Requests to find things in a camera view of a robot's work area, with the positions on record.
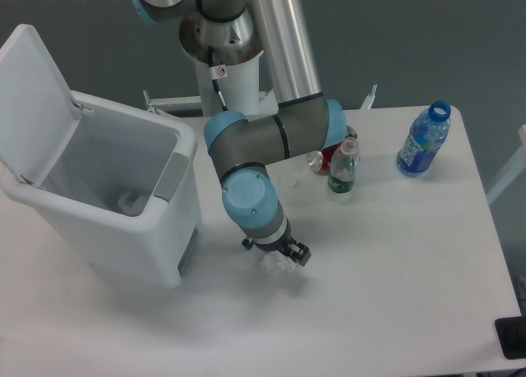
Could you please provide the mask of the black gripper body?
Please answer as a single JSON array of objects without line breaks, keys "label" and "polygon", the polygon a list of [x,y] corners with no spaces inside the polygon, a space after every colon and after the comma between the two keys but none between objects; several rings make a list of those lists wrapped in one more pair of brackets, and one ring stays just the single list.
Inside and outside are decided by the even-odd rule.
[{"label": "black gripper body", "polygon": [[272,235],[264,238],[253,238],[251,243],[262,251],[276,251],[284,256],[290,256],[293,251],[290,245],[294,243],[294,239],[290,234],[284,233],[280,237]]}]

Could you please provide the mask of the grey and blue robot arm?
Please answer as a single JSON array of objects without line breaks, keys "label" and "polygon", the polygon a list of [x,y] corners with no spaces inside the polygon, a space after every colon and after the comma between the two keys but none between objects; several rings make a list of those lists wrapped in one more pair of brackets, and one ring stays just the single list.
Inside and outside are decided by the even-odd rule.
[{"label": "grey and blue robot arm", "polygon": [[[227,215],[247,249],[276,251],[296,264],[311,252],[296,241],[267,166],[341,142],[343,109],[318,80],[301,0],[132,0],[147,21],[179,18],[184,51],[204,64],[219,103],[204,137],[222,187]],[[268,57],[277,112],[256,120],[225,95],[221,67]]]}]

